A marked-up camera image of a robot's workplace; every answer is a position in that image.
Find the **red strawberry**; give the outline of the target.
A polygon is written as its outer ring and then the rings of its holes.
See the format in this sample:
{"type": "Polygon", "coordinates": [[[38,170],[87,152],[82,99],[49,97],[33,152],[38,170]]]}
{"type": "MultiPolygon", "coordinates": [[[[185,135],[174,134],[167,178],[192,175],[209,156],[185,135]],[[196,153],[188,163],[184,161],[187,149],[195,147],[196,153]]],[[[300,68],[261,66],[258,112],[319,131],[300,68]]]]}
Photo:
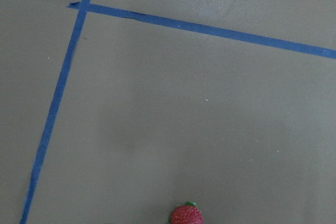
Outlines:
{"type": "Polygon", "coordinates": [[[196,203],[187,201],[175,207],[169,215],[171,224],[203,224],[204,218],[196,203]]]}

